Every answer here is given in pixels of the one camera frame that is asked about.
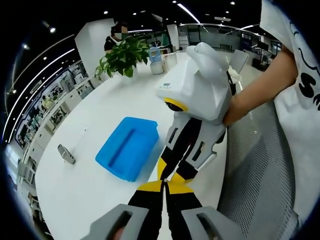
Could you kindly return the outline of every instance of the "blue container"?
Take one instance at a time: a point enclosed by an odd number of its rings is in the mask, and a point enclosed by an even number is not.
[[[134,182],[159,139],[157,122],[125,117],[95,160],[120,179]]]

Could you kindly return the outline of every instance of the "white table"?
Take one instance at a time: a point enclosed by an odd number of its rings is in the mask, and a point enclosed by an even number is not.
[[[187,58],[185,53],[178,54],[178,62]],[[163,75],[152,75],[149,65],[139,64],[137,69],[139,80],[135,83],[123,84],[121,78],[115,76],[79,103],[55,132],[42,155],[35,184],[44,220],[54,239],[84,237],[93,221],[116,205],[127,204],[139,185],[148,180],[147,175],[137,182],[121,180],[95,161],[108,137],[128,116],[158,123],[160,144],[153,152],[154,158],[159,157],[164,147],[174,114],[155,95],[155,85]],[[74,165],[63,161],[57,150],[59,144],[73,154]],[[190,183],[204,206],[217,207],[225,170],[226,140],[217,145],[215,151],[221,153],[219,157]],[[157,180],[156,169],[149,180]],[[159,239],[168,239],[165,235],[170,233],[164,232]]]

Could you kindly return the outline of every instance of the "yellow stripe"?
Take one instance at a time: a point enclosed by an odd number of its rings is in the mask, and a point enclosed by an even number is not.
[[[193,179],[185,180],[182,176],[180,176],[178,173],[174,173],[173,177],[171,178],[171,182],[174,182],[176,184],[187,184],[191,182]]]
[[[146,191],[146,192],[160,192],[161,191],[162,181],[151,181],[145,184],[142,184],[137,190]]]
[[[184,105],[182,102],[179,102],[177,100],[174,100],[174,99],[168,98],[168,97],[163,98],[163,100],[166,103],[176,105],[177,107],[181,108],[184,112],[188,112],[188,107],[186,105]]]
[[[161,174],[164,171],[165,167],[167,166],[166,162],[162,159],[162,157],[159,158],[158,161],[158,180],[161,178]]]
[[[177,184],[176,182],[168,181],[169,193],[170,194],[186,194],[193,193],[194,191],[185,185]]]

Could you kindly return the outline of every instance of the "face mask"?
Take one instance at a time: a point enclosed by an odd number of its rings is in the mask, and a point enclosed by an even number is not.
[[[115,32],[114,35],[117,39],[123,40],[128,36],[128,33]]]

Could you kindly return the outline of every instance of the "white pillar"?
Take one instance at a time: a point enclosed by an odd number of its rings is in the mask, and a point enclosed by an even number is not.
[[[175,46],[176,50],[179,50],[180,42],[179,42],[179,32],[178,32],[177,25],[170,24],[170,25],[167,25],[167,28],[168,28],[168,33],[169,33],[172,45]]]
[[[114,25],[113,18],[87,22],[74,39],[89,77],[94,76],[99,60],[105,55],[105,41]]]

